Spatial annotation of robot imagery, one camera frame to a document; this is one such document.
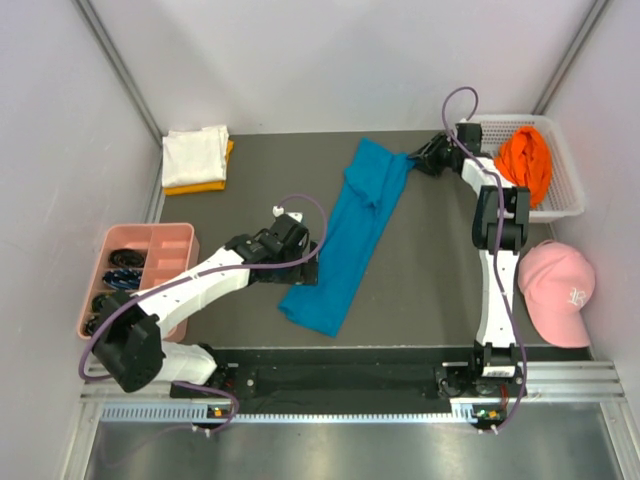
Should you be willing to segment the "blue t shirt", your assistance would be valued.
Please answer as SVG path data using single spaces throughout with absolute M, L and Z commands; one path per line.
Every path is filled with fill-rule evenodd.
M 278 305 L 289 321 L 338 334 L 412 168 L 406 154 L 360 141 L 328 222 L 317 284 L 292 287 Z

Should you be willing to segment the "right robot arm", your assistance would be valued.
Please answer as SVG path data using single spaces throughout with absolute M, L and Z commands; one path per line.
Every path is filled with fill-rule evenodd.
M 529 233 L 530 191 L 507 180 L 482 151 L 482 127 L 460 122 L 409 156 L 431 177 L 450 170 L 476 195 L 472 244 L 482 272 L 480 323 L 466 365 L 436 370 L 442 394 L 488 396 L 523 381 L 518 365 L 520 333 L 513 312 L 516 267 Z

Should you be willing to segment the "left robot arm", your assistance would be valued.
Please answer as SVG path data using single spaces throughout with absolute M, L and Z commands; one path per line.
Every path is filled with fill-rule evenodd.
M 318 245 L 298 212 L 277 210 L 273 224 L 238 235 L 213 255 L 153 288 L 104 301 L 91 352 L 126 393 L 155 382 L 186 382 L 205 396 L 226 387 L 227 374 L 207 346 L 169 341 L 188 317 L 255 283 L 314 286 Z

